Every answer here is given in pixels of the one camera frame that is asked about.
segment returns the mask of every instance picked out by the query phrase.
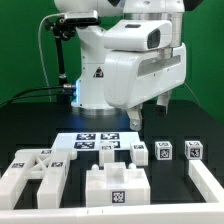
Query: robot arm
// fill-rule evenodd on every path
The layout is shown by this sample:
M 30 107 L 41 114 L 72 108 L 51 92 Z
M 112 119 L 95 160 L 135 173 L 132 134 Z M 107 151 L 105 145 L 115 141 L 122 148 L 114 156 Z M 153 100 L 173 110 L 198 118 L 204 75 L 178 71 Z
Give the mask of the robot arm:
M 171 90 L 183 84 L 186 76 L 186 48 L 181 42 L 184 5 L 192 10 L 201 1 L 55 0 L 62 12 L 96 10 L 100 16 L 124 15 L 107 32 L 94 27 L 78 31 L 85 70 L 79 80 L 81 100 L 74 105 L 89 109 L 108 103 L 126 110 L 130 127 L 136 131 L 141 129 L 143 102 L 159 96 L 158 105 L 167 109 Z M 99 54 L 104 62 L 98 60 Z M 105 75 L 100 81 L 93 79 L 98 70 Z

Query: white cube with marker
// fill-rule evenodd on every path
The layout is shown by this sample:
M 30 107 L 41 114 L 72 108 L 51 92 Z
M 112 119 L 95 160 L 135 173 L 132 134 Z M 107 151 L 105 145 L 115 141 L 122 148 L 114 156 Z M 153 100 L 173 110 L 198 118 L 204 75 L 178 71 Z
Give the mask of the white cube with marker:
M 169 141 L 159 141 L 155 143 L 155 155 L 157 160 L 172 160 L 173 146 Z
M 148 166 L 148 149 L 144 142 L 131 142 L 130 155 L 136 166 Z
M 114 162 L 114 144 L 113 142 L 101 142 L 99 146 L 99 165 L 104 166 L 105 163 Z
M 200 141 L 185 141 L 185 156 L 187 159 L 202 159 L 203 145 Z

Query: white block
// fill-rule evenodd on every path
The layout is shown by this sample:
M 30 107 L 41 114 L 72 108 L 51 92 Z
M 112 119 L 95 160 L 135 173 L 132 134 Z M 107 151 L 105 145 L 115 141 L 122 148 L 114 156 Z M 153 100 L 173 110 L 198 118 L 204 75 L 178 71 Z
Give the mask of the white block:
M 155 143 L 155 155 L 158 160 L 172 160 L 173 146 L 169 141 Z
M 14 209 L 26 183 L 26 171 L 35 164 L 33 153 L 17 154 L 0 180 L 0 210 Z
M 203 145 L 200 141 L 185 141 L 185 155 L 187 159 L 202 159 Z
M 148 149 L 144 142 L 131 142 L 130 154 L 136 166 L 148 166 Z
M 70 166 L 69 152 L 53 154 L 47 172 L 37 192 L 39 209 L 59 208 Z
M 104 170 L 86 175 L 86 206 L 150 204 L 150 186 L 144 169 L 126 169 L 125 163 L 106 163 Z
M 114 162 L 114 144 L 112 142 L 102 142 L 99 146 L 99 163 L 104 166 L 104 163 Z
M 189 161 L 189 176 L 207 203 L 224 202 L 224 190 L 200 160 Z

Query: black tabletop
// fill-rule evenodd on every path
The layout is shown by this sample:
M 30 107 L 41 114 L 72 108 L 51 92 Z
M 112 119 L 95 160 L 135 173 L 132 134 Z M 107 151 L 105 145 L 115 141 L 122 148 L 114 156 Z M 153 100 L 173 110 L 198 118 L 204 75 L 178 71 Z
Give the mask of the black tabletop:
M 204 146 L 203 162 L 224 184 L 224 125 L 217 122 L 196 104 L 171 101 L 168 115 L 157 117 L 155 105 L 144 104 L 143 129 L 140 139 L 149 150 L 149 166 L 145 169 L 151 186 L 151 203 L 202 202 L 203 198 L 187 175 L 188 161 L 184 142 L 199 140 Z M 11 104 L 0 109 L 0 171 L 4 173 L 19 149 L 50 148 L 58 133 L 127 132 L 129 119 L 125 113 L 92 118 L 74 114 L 70 105 L 54 103 Z M 173 160 L 158 161 L 155 141 L 170 141 Z M 128 151 L 117 151 L 115 160 L 131 162 Z M 61 207 L 85 206 L 86 170 L 97 164 L 97 152 L 80 152 L 71 161 Z M 36 192 L 41 181 L 28 181 L 16 208 L 37 207 Z

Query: green background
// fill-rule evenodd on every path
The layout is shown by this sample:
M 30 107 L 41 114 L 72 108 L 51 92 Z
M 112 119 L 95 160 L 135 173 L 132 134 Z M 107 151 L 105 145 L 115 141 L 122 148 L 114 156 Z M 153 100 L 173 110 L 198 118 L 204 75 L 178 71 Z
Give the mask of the green background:
M 0 103 L 20 91 L 45 86 L 37 33 L 41 20 L 57 12 L 53 0 L 0 0 Z M 116 22 L 116 18 L 106 18 L 102 26 L 109 28 Z M 57 85 L 53 34 L 43 31 L 42 40 L 50 85 Z M 204 0 L 195 11 L 186 12 L 183 41 L 188 50 L 186 82 L 201 107 L 224 122 L 224 1 Z M 78 38 L 64 42 L 63 48 L 66 71 L 73 82 L 81 71 Z M 173 92 L 173 98 L 194 101 L 184 86 Z

